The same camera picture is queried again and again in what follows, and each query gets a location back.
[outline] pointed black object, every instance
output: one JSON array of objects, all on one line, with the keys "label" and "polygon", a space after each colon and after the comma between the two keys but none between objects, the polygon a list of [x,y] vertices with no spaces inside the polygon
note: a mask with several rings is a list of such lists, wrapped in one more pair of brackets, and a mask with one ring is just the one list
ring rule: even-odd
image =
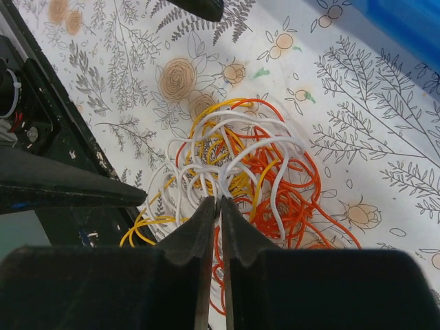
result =
[{"label": "pointed black object", "polygon": [[53,207],[126,207],[146,193],[122,182],[0,146],[0,214]]},{"label": "pointed black object", "polygon": [[223,16],[223,0],[168,0],[177,7],[202,19],[220,22]]},{"label": "pointed black object", "polygon": [[214,197],[154,247],[22,247],[0,265],[0,329],[208,328]]},{"label": "pointed black object", "polygon": [[438,330],[416,263],[399,251],[283,250],[221,203],[228,329]]}]

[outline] tangled wire pile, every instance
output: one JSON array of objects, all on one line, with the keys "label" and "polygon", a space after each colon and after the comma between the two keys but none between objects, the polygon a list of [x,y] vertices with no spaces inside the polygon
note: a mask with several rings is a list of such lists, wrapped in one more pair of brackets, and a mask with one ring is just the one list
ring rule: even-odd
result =
[{"label": "tangled wire pile", "polygon": [[[256,103],[271,109],[276,118],[257,120],[241,110],[252,108]],[[237,133],[238,130],[234,129],[240,124],[250,127],[247,135]],[[147,199],[146,208],[122,238],[120,246],[128,238],[134,247],[134,234],[154,244],[140,232],[143,226],[171,222],[179,226],[188,220],[190,214],[185,217],[182,211],[183,198],[196,210],[201,197],[226,196],[234,199],[243,216],[265,236],[277,243],[286,242],[287,248],[300,248],[306,230],[320,237],[319,242],[309,246],[309,249],[335,248],[310,222],[314,211],[343,231],[360,248],[353,234],[320,207],[321,180],[318,169],[305,152],[303,142],[295,135],[279,111],[264,100],[238,98],[207,108],[195,120],[188,139],[174,139],[168,145],[167,161],[153,173],[147,192],[163,167],[171,171],[171,178],[165,183],[163,191],[152,200]],[[169,147],[176,142],[180,142],[181,146],[175,161],[172,161]],[[299,182],[293,182],[292,176]],[[177,186],[176,203],[165,194],[173,183]],[[160,195],[173,216],[154,216],[151,205]],[[221,307],[212,301],[211,305],[218,313],[225,315],[225,285],[220,272],[224,264],[219,237],[220,227],[217,226],[214,236],[217,262],[212,268],[212,275],[221,287]]]}]

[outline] blue plastic container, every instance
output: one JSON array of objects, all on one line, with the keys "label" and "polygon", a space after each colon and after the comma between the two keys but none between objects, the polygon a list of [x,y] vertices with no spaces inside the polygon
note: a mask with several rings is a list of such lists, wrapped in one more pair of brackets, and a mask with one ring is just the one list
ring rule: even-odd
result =
[{"label": "blue plastic container", "polygon": [[351,0],[381,30],[440,73],[440,0]]}]

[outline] tablecloth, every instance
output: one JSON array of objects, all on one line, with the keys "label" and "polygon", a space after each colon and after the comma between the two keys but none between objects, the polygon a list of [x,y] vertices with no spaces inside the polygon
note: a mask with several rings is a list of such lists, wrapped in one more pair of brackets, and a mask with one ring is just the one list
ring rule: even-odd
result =
[{"label": "tablecloth", "polygon": [[269,100],[307,142],[323,208],[364,247],[413,256],[439,299],[440,75],[349,1],[224,0],[220,23],[166,0],[14,2],[122,181],[145,188],[206,107]]}]

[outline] floral tablecloth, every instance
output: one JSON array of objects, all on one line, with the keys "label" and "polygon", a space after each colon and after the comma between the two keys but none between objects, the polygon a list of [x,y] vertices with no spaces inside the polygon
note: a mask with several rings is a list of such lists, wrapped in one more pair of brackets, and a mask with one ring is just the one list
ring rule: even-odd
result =
[{"label": "floral tablecloth", "polygon": [[440,291],[440,75],[349,1],[225,0],[220,23],[166,0],[15,3],[122,181],[145,186],[206,107],[267,99],[308,142],[324,209],[364,247],[407,251]]}]

